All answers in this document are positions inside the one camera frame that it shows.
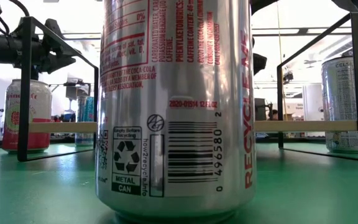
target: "green surface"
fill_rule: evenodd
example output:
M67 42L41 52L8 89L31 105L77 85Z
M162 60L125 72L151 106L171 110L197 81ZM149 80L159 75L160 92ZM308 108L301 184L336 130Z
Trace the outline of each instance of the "green surface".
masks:
M358 223L358 161L277 144L257 144L257 158L257 195L225 223ZM95 196L94 152L19 163L0 149L0 223L122 222Z

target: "celsius can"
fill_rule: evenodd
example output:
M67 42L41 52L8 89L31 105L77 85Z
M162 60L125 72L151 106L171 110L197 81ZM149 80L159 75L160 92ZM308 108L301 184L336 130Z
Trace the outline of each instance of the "celsius can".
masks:
M77 97L78 111L76 115L77 122L93 122L93 97ZM93 133L75 133L76 146L92 146Z
M13 80L6 90L4 136L2 149L17 151L19 138L19 112L21 80ZM31 80L30 83L30 113L29 122L50 122L52 108L52 92L46 83ZM28 150L43 151L49 147L49 133L29 133Z
M249 1L104 3L97 196L135 222L229 217L256 184Z
M353 57L341 57L323 63L323 107L326 121L357 120ZM357 131L326 132L331 152L358 153Z

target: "metal stand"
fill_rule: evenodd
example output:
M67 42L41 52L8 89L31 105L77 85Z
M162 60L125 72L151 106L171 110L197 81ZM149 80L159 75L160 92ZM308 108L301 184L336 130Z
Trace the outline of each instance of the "metal stand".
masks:
M29 141L29 108L30 108L30 76L32 68L32 29L36 26L40 28L44 35L48 35L53 40L58 42L64 49L69 50L73 55L84 60L88 65L94 68L94 122L97 122L97 108L98 108L98 86L99 86L99 68L93 65L88 59L86 59L82 54L77 50L70 47L64 40L62 40L58 35L52 32L50 29L45 27L34 17L25 17L23 19L22 28L23 28L23 39L22 39L22 75L21 75L21 99L20 99L20 120L19 120L19 139L17 144L17 160L21 162L33 161L37 159L45 159L49 157L62 156L67 154L74 154L78 152L70 152L64 154L56 154L50 156L42 156L35 158L27 157L27 146ZM96 133L94 134L94 148L96 144Z
M311 46L322 40L324 37L332 33L335 29L340 27L341 25L345 24L347 21L351 20L352 22L352 43L353 43L353 59L354 59L354 76L355 76L355 91L356 91L356 108L357 108L357 130L358 130L358 13L350 13L336 22L333 26L328 28L322 34L314 38L311 42L306 44L302 47L299 51L293 54L291 57L286 59L283 63L281 63L277 67L277 104L278 104L278 120L283 121L283 77L282 77L282 67L287 63L291 62L294 58L302 54L304 51L308 50ZM331 157L340 157L345 159L354 159L350 157L344 156L333 156L323 153L316 153L316 152L306 152L306 151L299 151L295 149L285 149L284 148L284 139L283 133L279 133L278 135L278 148L283 150L289 151L296 151L296 152L305 152L310 154L318 154L322 156L331 156Z

